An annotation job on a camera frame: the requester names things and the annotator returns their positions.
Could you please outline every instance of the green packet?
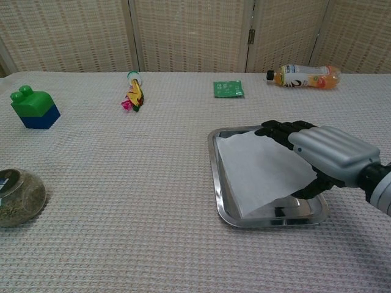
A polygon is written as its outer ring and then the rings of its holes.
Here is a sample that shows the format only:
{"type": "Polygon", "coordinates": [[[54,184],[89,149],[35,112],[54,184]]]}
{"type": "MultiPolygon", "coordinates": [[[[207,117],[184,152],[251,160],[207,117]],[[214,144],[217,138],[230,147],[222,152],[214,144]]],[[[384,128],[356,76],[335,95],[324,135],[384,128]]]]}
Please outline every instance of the green packet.
{"type": "Polygon", "coordinates": [[[244,92],[241,81],[214,81],[215,98],[242,98],[244,92]]]}

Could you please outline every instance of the white paper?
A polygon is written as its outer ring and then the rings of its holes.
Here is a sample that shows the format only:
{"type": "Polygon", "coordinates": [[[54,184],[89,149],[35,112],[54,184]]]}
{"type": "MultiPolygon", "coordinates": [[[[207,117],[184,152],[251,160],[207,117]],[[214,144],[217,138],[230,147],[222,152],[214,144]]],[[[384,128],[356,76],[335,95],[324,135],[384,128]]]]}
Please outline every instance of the white paper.
{"type": "Polygon", "coordinates": [[[241,217],[303,189],[316,178],[304,159],[254,131],[217,137],[216,142],[241,217]]]}

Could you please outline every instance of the lego brick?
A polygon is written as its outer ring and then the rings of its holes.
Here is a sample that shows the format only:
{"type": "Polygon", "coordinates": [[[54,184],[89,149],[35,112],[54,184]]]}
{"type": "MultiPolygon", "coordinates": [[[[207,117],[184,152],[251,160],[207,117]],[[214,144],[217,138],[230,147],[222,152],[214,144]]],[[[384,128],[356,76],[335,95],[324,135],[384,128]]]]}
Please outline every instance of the lego brick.
{"type": "Polygon", "coordinates": [[[11,106],[19,117],[43,117],[54,105],[53,99],[46,92],[34,92],[24,85],[19,92],[11,94],[11,106]]]}
{"type": "Polygon", "coordinates": [[[27,128],[49,129],[59,117],[60,112],[56,105],[53,105],[42,117],[20,117],[20,120],[27,128]]]}

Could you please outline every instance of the plastic bottle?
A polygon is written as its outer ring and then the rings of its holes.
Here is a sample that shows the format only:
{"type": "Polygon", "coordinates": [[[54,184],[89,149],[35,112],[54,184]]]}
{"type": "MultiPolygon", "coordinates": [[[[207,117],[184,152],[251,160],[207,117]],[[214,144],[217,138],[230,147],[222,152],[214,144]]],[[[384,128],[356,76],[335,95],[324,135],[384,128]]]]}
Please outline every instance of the plastic bottle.
{"type": "Polygon", "coordinates": [[[332,89],[340,81],[341,71],[333,66],[308,67],[288,64],[268,70],[266,79],[284,87],[317,87],[332,89]]]}

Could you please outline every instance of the green block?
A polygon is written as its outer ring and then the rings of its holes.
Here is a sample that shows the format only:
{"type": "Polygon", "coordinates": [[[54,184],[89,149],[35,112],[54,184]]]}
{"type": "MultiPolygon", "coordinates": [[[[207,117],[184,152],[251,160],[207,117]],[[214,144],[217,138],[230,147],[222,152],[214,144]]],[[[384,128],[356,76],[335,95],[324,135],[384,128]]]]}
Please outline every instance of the green block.
{"type": "Polygon", "coordinates": [[[215,81],[213,88],[215,98],[242,98],[244,96],[241,81],[215,81]]]}
{"type": "Polygon", "coordinates": [[[11,94],[11,106],[19,117],[42,117],[54,105],[46,92],[34,92],[28,85],[11,94]]]}

